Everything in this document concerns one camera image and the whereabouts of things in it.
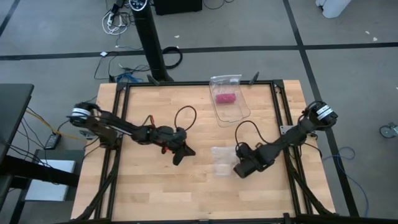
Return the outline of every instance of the wooden table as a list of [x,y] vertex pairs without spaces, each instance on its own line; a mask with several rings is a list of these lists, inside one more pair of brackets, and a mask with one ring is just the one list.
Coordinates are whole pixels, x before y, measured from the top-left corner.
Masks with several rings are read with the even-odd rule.
[[[286,80],[284,84],[290,112],[296,122],[306,106],[300,82]],[[277,139],[279,127],[269,85],[242,85],[241,89],[251,110],[246,119],[255,122],[267,140]],[[97,104],[102,110],[112,111],[115,94],[115,84],[100,86]],[[119,102],[119,116],[122,103],[123,100]],[[152,114],[157,126],[173,127],[177,110],[185,105],[192,105],[198,113],[196,123],[187,132],[187,144],[196,151],[196,156],[184,157],[179,166],[174,166],[173,155],[169,152],[161,154],[159,146],[141,146],[124,137],[112,221],[275,218],[285,212],[294,217],[283,154],[264,172],[255,172],[245,179],[237,175],[214,175],[211,148],[235,146],[236,124],[227,128],[217,125],[208,86],[133,87],[126,120],[139,125],[148,114]],[[180,113],[177,124],[187,127],[192,119],[193,112],[187,109]],[[240,127],[238,139],[246,141],[252,148],[260,141],[249,123]],[[307,142],[316,146],[314,139],[309,138]],[[87,152],[96,146],[93,144]],[[318,151],[303,145],[302,152],[308,186],[333,212]],[[72,218],[79,216],[94,197],[100,182],[103,157],[104,149],[97,149],[85,159]],[[297,188],[301,208],[305,210],[300,188]],[[103,216],[106,202],[104,199]]]

